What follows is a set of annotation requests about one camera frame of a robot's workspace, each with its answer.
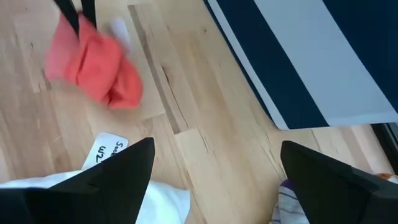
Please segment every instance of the navy stripe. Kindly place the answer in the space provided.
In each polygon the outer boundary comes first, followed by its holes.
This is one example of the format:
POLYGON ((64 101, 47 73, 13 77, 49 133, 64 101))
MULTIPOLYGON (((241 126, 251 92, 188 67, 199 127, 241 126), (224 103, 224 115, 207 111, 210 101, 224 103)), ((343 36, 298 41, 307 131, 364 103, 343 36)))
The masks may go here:
POLYGON ((281 211, 287 212, 287 213, 289 213, 289 214, 305 215, 304 213, 295 212, 295 211, 289 211, 289 210, 287 210, 286 208, 280 208, 280 207, 278 207, 278 206, 276 206, 276 208, 279 209, 279 210, 281 210, 281 211))
POLYGON ((262 100, 262 98, 261 98, 259 92, 257 91, 257 89, 256 89, 256 87, 254 86, 253 82, 251 81, 251 79, 250 79, 248 73, 247 73, 246 70, 244 69, 244 67, 243 67, 243 65, 242 65, 242 63, 241 63, 241 61, 239 60, 238 56, 236 55, 235 51, 233 50, 231 43, 228 41, 228 38, 227 38, 227 36, 225 35, 225 33, 224 33, 224 31, 223 31, 223 28, 221 27, 220 23, 217 21, 217 18, 216 18, 216 16, 214 15, 214 12, 211 10, 211 7, 210 7, 209 2, 208 2, 207 0, 205 0, 205 5, 206 5, 207 9, 209 10, 210 15, 211 15, 212 18, 214 19, 214 21, 215 21, 215 23, 216 23, 218 29, 220 30, 221 34, 223 35, 224 40, 226 41, 226 43, 227 43, 229 49, 230 49, 231 52, 232 52, 232 55, 233 55, 234 58, 235 58, 235 61, 238 63, 239 67, 241 68, 242 73, 243 73, 244 77, 246 78, 246 80, 248 81, 250 88, 252 89, 252 91, 253 91, 254 95, 256 96, 258 102, 260 102, 260 105, 261 105, 262 109, 266 112, 266 114, 268 115, 268 117, 272 120, 272 117, 271 117, 271 115, 269 114, 269 111, 268 111, 266 105, 264 104, 264 102, 263 102, 263 100, 262 100))
POLYGON ((328 126, 253 0, 217 0, 289 129, 328 126))
POLYGON ((285 181, 283 181, 283 182, 280 184, 280 186, 281 186, 281 187, 286 187, 287 189, 290 189, 290 190, 292 190, 292 191, 294 192, 292 183, 290 182, 289 179, 286 179, 285 181))
POLYGON ((292 198, 292 199, 294 199, 294 200, 298 200, 297 198, 295 198, 295 197, 293 197, 293 196, 291 196, 291 195, 289 195, 289 194, 287 194, 287 193, 279 192, 279 194, 285 195, 286 197, 290 197, 290 198, 292 198))
POLYGON ((398 111, 398 1, 323 2, 358 58, 398 111))

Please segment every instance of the wooden floor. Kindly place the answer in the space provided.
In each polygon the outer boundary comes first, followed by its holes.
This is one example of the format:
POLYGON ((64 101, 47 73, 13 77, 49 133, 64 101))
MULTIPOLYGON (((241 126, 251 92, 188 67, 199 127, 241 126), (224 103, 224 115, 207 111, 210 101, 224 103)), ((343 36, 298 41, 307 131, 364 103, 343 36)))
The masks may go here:
POLYGON ((49 83, 44 56, 59 12, 51 0, 0 1, 0 182, 79 169, 103 131, 131 143, 155 138, 152 178, 191 190, 187 223, 268 222, 286 178, 283 140, 391 172, 369 126, 277 130, 202 0, 97 0, 96 8, 99 30, 116 16, 127 23, 145 85, 139 108, 112 111, 49 83))

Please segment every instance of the white object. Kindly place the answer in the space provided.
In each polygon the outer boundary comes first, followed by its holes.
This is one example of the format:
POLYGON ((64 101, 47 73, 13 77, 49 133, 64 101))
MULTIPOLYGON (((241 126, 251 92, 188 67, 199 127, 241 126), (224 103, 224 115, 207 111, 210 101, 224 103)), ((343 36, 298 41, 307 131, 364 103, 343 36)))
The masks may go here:
MULTIPOLYGON (((109 133, 100 133, 82 169, 89 169, 97 163, 109 158, 112 153, 117 153, 127 148, 128 140, 109 133), (114 146, 123 144, 114 152, 114 146), (102 158, 98 159, 98 150, 105 146, 102 158)), ((53 174, 46 177, 34 177, 29 179, 13 180, 0 184, 0 189, 37 187, 47 189, 63 182, 83 170, 53 174)), ((170 185, 150 181, 145 192, 136 224, 184 224, 190 209, 189 190, 176 189, 170 185)))
POLYGON ((126 53, 131 50, 130 35, 127 31, 126 23, 120 17, 117 17, 109 23, 114 37, 123 46, 126 53))
POLYGON ((110 133, 99 133, 81 169, 86 170, 127 148, 129 141, 110 133))
POLYGON ((293 190, 280 186, 272 224, 310 224, 293 190))

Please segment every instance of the white fabric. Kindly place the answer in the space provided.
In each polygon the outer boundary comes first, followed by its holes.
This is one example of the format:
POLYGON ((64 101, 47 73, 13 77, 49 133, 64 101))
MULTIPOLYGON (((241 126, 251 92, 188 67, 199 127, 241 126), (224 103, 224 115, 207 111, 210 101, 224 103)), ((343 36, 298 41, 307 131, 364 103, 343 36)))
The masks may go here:
MULTIPOLYGON (((76 170, 46 177, 13 180, 0 184, 0 189, 27 187, 46 189, 81 172, 82 170, 76 170)), ((183 224, 188 217, 189 209, 189 190, 175 189, 167 184, 150 181, 136 223, 183 224)))
POLYGON ((280 186, 278 202, 272 213, 272 224, 309 224, 294 192, 280 186))

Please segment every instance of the navy and white rug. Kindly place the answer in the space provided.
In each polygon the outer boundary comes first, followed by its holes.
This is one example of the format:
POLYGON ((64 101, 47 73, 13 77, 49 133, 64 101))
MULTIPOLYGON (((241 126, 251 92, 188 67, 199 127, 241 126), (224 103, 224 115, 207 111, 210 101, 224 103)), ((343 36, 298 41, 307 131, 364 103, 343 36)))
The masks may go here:
POLYGON ((205 2, 279 129, 398 121, 398 1, 205 2))

